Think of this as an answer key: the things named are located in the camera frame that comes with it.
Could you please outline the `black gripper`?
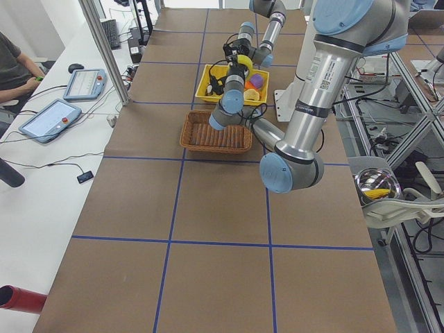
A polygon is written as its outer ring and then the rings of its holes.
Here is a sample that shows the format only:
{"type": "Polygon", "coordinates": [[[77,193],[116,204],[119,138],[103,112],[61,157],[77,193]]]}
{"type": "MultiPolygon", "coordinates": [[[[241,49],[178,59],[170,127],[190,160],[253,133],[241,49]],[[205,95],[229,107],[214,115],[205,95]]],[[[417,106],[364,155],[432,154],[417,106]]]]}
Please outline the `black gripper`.
{"type": "Polygon", "coordinates": [[[250,40],[247,38],[236,39],[229,43],[230,56],[243,55],[250,57],[250,40]]]}
{"type": "Polygon", "coordinates": [[[240,64],[240,63],[230,63],[228,67],[228,71],[226,74],[226,83],[229,82],[239,82],[239,83],[245,83],[247,74],[247,66],[240,64]]]}

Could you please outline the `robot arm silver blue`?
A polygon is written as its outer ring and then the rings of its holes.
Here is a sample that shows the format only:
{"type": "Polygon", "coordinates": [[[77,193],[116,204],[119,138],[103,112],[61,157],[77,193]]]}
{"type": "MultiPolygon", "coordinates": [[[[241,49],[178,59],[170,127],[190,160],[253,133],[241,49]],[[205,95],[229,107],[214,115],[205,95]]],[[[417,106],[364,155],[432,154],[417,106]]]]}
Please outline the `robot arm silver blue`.
{"type": "Polygon", "coordinates": [[[400,50],[407,41],[409,1],[317,1],[311,14],[315,52],[309,63],[301,93],[293,102],[286,131],[281,131],[244,104],[246,76],[251,72],[241,56],[263,67],[272,63],[272,51],[286,21],[281,1],[251,1],[250,9],[269,20],[262,43],[253,47],[253,25],[241,25],[221,100],[210,115],[216,130],[242,125],[255,133],[271,152],[260,161],[265,187],[287,193],[316,185],[323,177],[323,161],[314,150],[332,106],[351,66],[362,56],[400,50]]]}
{"type": "Polygon", "coordinates": [[[255,27],[251,22],[243,22],[239,29],[237,39],[234,40],[230,46],[226,46],[224,52],[227,56],[248,56],[254,65],[270,67],[273,63],[273,47],[285,24],[287,10],[281,1],[275,0],[250,1],[249,8],[252,12],[269,18],[268,26],[261,43],[257,48],[252,45],[255,27]]]}

